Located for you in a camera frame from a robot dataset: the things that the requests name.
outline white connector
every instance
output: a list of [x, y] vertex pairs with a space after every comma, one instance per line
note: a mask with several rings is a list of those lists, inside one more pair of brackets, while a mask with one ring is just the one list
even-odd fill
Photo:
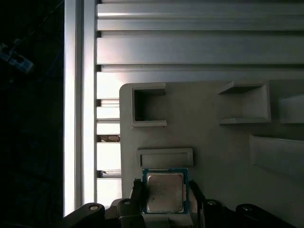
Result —
[[0, 45], [0, 58], [3, 59], [4, 61], [8, 62], [15, 68], [17, 68], [19, 71], [27, 74], [29, 73], [32, 69], [34, 64], [29, 61], [28, 59], [24, 58], [22, 55], [17, 53], [16, 51], [9, 51], [6, 49], [8, 46], [4, 43], [1, 43]]

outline metal screw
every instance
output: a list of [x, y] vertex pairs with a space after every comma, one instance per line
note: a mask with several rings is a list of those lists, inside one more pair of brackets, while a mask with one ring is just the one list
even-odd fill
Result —
[[216, 201], [213, 201], [213, 200], [209, 200], [207, 203], [211, 206], [214, 206], [217, 204]]
[[243, 209], [245, 211], [252, 211], [252, 208], [250, 206], [243, 206]]
[[91, 209], [91, 210], [97, 210], [97, 209], [98, 209], [98, 206], [96, 206], [96, 205], [90, 206], [90, 209]]

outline dark background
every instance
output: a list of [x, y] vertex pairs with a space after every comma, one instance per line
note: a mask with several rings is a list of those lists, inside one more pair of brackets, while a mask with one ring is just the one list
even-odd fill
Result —
[[0, 43], [27, 37], [15, 51], [35, 64], [24, 74], [0, 59], [1, 227], [48, 227], [63, 215], [64, 3], [50, 15], [61, 2], [0, 3]]

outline processor chip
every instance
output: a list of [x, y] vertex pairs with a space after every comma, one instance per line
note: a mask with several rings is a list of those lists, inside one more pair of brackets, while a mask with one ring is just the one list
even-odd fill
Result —
[[145, 213], [188, 213], [188, 169], [143, 169]]
[[148, 173], [147, 210], [182, 212], [184, 184], [182, 173]]

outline metal frame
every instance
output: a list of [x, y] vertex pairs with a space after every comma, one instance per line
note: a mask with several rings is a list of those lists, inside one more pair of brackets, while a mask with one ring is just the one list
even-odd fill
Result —
[[82, 206], [82, 0], [65, 1], [64, 216]]
[[96, 0], [84, 5], [83, 74], [83, 203], [97, 201], [96, 178]]
[[[303, 63], [299, 58], [299, 44], [304, 28], [304, 10], [301, 8], [303, 4], [255, 3], [253, 5], [258, 8], [253, 8], [258, 14], [247, 14], [252, 10], [247, 4], [238, 4], [238, 8], [233, 3], [213, 8], [212, 4], [203, 5], [195, 0], [190, 1], [192, 4], [180, 0], [176, 2], [171, 4], [157, 0], [103, 0], [104, 4], [98, 5], [97, 0], [65, 1], [64, 215], [83, 204], [97, 202], [96, 135], [119, 134], [120, 128], [117, 110], [102, 105], [97, 108], [96, 100], [119, 98], [119, 89], [123, 84], [303, 78], [303, 68], [297, 65], [291, 68], [290, 65]], [[208, 61], [209, 56], [219, 55], [221, 50], [214, 53], [211, 48], [209, 56], [204, 57], [192, 45], [192, 37], [202, 38], [197, 42], [199, 47], [202, 46], [201, 41], [210, 41], [212, 44], [213, 37], [209, 34], [211, 39], [206, 39], [205, 30], [206, 34], [211, 31], [210, 34], [219, 34], [224, 31], [227, 36], [232, 36], [232, 30], [233, 33], [239, 31], [240, 36], [247, 36], [252, 32], [257, 38], [250, 38], [247, 44], [253, 41], [259, 44], [261, 40], [266, 40], [264, 44], [271, 51], [274, 51], [273, 41], [269, 41], [267, 37], [275, 37], [288, 31], [288, 37], [292, 39], [279, 37], [275, 39], [275, 44], [279, 46], [282, 56], [287, 53], [291, 58], [288, 57], [284, 61], [276, 57], [271, 61], [264, 58], [267, 64], [263, 67], [259, 65], [263, 63], [259, 58], [253, 61], [257, 64], [250, 65], [253, 63], [250, 61], [250, 55], [247, 62], [241, 58], [235, 62], [227, 61], [227, 58], [223, 61]], [[97, 39], [97, 33], [101, 33], [102, 38]], [[150, 47], [147, 43], [149, 39], [157, 42], [158, 48]], [[171, 57], [164, 59], [163, 56], [167, 53], [163, 53], [161, 46], [166, 42], [171, 44], [172, 52], [179, 48], [186, 57], [178, 56], [176, 61], [172, 61]], [[229, 47], [230, 43], [226, 43], [226, 51], [237, 56], [238, 53]], [[294, 48], [298, 55], [295, 56], [289, 48], [280, 49], [282, 43]], [[153, 51], [154, 56], [147, 56], [147, 50]], [[101, 70], [96, 67], [97, 63], [102, 64]], [[115, 116], [99, 115], [102, 112], [114, 112]]]

